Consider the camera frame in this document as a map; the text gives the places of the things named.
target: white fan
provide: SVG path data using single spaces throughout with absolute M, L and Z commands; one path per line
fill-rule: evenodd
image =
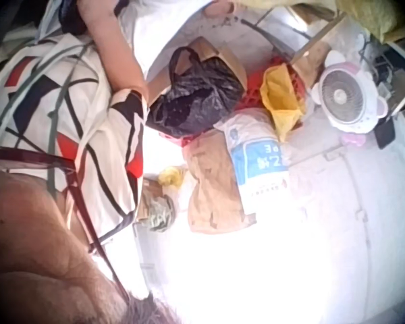
M 372 75 L 347 62 L 337 51 L 329 53 L 325 67 L 312 89 L 313 100 L 323 107 L 334 127 L 344 132 L 369 133 L 388 112 Z

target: person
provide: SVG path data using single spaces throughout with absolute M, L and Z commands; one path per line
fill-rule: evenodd
M 138 206 L 147 114 L 116 3 L 78 0 L 94 44 L 52 36 L 0 64 L 0 147 L 74 161 L 99 237 Z M 101 273 L 68 191 L 59 169 L 0 170 L 0 323 L 178 323 L 153 296 L 126 298 Z

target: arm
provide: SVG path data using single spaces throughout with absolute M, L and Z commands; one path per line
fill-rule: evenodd
M 146 82 L 134 52 L 126 42 L 113 9 L 117 1 L 78 0 L 78 9 L 87 25 L 114 92 L 137 90 L 148 97 Z

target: pink object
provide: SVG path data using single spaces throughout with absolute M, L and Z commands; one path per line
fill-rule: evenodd
M 354 133 L 343 133 L 341 137 L 343 145 L 353 144 L 357 147 L 362 147 L 366 142 L 366 135 L 364 134 L 354 134 Z

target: patterned dress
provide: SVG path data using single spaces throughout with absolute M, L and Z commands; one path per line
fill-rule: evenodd
M 90 218 L 104 241 L 134 220 L 147 108 L 135 90 L 111 94 L 99 55 L 86 44 L 66 34 L 26 46 L 9 59 L 2 55 L 0 146 L 74 160 Z M 43 169 L 8 172 L 49 179 Z M 66 213 L 76 211 L 64 173 L 56 168 L 53 175 L 55 189 L 66 197 Z

